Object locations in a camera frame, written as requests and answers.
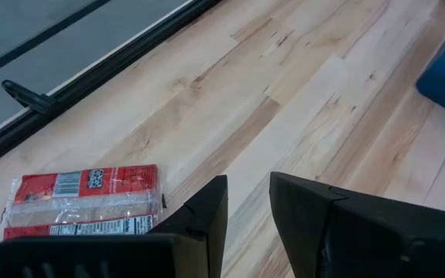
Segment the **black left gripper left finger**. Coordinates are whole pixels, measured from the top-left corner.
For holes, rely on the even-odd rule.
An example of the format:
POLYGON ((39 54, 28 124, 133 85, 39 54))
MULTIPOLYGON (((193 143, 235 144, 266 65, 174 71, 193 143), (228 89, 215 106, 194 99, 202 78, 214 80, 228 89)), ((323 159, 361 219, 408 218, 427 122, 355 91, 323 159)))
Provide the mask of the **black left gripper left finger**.
POLYGON ((228 181, 217 175, 176 212, 51 225, 0 243, 0 277, 219 277, 228 181))

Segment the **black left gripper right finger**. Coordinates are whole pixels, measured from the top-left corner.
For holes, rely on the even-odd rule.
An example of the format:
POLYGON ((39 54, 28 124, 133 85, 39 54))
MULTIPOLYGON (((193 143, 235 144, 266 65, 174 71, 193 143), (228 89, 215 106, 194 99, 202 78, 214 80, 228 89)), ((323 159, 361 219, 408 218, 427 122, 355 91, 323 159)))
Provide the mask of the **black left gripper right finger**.
POLYGON ((297 277, 445 277, 445 211, 277 171, 270 204, 297 277))

